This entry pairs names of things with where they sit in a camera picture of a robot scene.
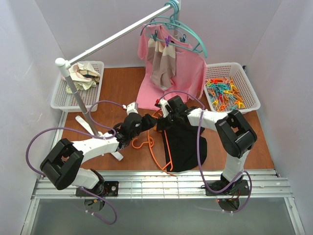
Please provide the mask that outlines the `black underwear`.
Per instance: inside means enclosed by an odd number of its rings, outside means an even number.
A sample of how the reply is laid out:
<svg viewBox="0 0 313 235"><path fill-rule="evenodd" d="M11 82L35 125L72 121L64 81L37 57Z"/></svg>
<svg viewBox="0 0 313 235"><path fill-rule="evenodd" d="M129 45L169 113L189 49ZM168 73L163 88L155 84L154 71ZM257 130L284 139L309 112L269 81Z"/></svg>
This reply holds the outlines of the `black underwear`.
<svg viewBox="0 0 313 235"><path fill-rule="evenodd" d="M161 117L156 130L162 135L166 171L179 173L198 166L196 126Z"/></svg>

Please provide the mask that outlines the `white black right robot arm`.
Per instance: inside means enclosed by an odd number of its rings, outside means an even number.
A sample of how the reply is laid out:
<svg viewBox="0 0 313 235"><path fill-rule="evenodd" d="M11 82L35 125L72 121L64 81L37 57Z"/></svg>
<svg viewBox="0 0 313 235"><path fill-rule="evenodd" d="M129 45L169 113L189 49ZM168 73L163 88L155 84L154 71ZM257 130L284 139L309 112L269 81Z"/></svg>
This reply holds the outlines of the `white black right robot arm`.
<svg viewBox="0 0 313 235"><path fill-rule="evenodd" d="M180 96L169 100L160 98L155 106L163 112L160 119L164 124L180 122L197 127L197 159L205 188L213 194L220 194L236 187L243 178L246 158L257 141L257 135L239 110L229 113L212 112L204 107L187 107ZM200 161L201 128L216 131L227 153L221 179L209 185L204 179Z"/></svg>

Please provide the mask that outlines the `orange plastic hanger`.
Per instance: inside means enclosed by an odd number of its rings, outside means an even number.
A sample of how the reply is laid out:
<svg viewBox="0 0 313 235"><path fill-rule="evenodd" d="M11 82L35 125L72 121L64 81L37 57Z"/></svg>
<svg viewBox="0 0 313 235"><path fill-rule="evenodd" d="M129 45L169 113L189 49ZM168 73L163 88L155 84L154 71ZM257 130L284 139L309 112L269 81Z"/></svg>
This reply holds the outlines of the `orange plastic hanger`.
<svg viewBox="0 0 313 235"><path fill-rule="evenodd" d="M176 174L172 172L173 170L173 161L171 152L169 149L167 133L165 132L166 146L164 146L162 131L157 130L157 125L155 125L150 130L146 131L146 140L142 141L140 144L138 142L138 137L134 138L131 142L131 146L134 149L141 149L144 146L147 146L149 149L150 156L155 164L155 166L161 172L166 173L169 176L176 177ZM169 162L166 162L165 159L165 150L168 150L169 153Z"/></svg>

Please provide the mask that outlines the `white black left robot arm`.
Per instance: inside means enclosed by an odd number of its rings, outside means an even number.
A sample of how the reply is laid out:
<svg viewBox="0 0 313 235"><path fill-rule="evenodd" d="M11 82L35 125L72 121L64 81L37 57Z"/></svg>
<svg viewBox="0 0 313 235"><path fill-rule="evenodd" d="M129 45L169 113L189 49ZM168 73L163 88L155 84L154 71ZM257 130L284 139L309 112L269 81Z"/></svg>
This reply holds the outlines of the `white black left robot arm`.
<svg viewBox="0 0 313 235"><path fill-rule="evenodd" d="M150 114L141 116L130 113L122 123L99 138L73 142L61 139L42 161L40 170L57 190L77 186L95 195L103 195L104 178L93 169L81 168L81 164L94 157L124 149L140 133L153 128L156 123L157 119Z"/></svg>

